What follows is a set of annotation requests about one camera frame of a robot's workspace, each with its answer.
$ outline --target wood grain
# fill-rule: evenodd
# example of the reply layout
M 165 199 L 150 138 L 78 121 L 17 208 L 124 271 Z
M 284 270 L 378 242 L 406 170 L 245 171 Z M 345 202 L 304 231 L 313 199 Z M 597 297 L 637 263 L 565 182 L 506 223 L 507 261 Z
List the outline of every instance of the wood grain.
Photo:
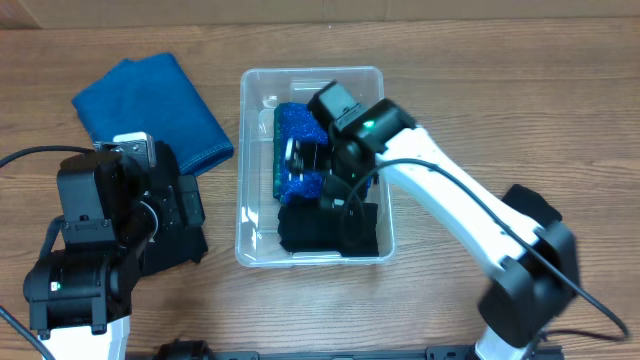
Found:
M 162 51 L 235 145 L 239 82 L 254 67 L 375 65 L 387 96 L 495 194 L 513 183 L 550 199 L 579 237 L 582 282 L 640 329 L 640 19 L 247 25 L 0 33 L 0 156 L 89 146 L 70 99 L 122 58 Z M 22 281 L 49 220 L 64 154 L 0 170 L 0 299 L 23 322 Z M 198 178 L 210 253 L 143 279 L 129 349 L 176 337 L 216 350 L 410 349 L 471 343 L 486 279 L 401 191 L 398 251 L 386 266 L 246 269 L 234 257 L 237 161 Z M 575 301 L 554 327 L 614 332 Z M 0 358 L 33 358 L 0 324 Z M 637 358 L 640 343 L 563 337 L 569 359 Z

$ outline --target folded blue cloth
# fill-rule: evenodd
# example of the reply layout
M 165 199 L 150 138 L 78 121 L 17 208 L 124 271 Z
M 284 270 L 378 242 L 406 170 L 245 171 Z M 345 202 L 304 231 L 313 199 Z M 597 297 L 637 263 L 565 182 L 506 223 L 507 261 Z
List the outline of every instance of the folded blue cloth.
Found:
M 171 54 L 125 59 L 71 102 L 91 140 L 144 131 L 171 146 L 184 175 L 200 175 L 233 156 L 229 138 Z

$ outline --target storage box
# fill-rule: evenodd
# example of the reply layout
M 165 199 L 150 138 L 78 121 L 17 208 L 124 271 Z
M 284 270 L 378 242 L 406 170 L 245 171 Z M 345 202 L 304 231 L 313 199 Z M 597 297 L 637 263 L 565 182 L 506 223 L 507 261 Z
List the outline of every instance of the storage box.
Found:
M 307 103 L 318 90 L 338 80 L 369 107 L 384 96 L 382 73 L 375 67 L 252 69 L 240 87 L 236 257 L 248 267 L 292 265 L 369 265 L 389 261 L 396 250 L 391 189 L 380 178 L 366 202 L 378 203 L 378 257 L 342 257 L 337 252 L 289 253 L 280 246 L 278 211 L 273 198 L 273 114 L 284 102 Z

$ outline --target wooden table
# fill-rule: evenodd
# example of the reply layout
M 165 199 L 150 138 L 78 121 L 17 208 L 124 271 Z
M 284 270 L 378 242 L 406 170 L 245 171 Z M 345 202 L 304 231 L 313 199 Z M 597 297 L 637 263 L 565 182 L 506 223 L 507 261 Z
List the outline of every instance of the wooden table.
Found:
M 439 21 L 0 32 L 0 156 L 89 146 L 71 98 L 123 58 L 174 53 L 235 145 L 239 84 L 254 67 L 375 65 L 386 94 L 495 194 L 541 192 L 579 237 L 586 289 L 640 329 L 640 19 Z M 28 323 L 22 281 L 68 154 L 0 170 L 0 301 Z M 471 257 L 396 191 L 387 266 L 247 269 L 234 256 L 237 161 L 198 178 L 210 252 L 143 279 L 129 350 L 176 337 L 216 350 L 417 349 L 467 344 L 487 281 Z M 554 327 L 615 333 L 577 300 Z M 0 324 L 0 358 L 35 353 Z M 640 343 L 563 337 L 570 359 L 638 358 Z

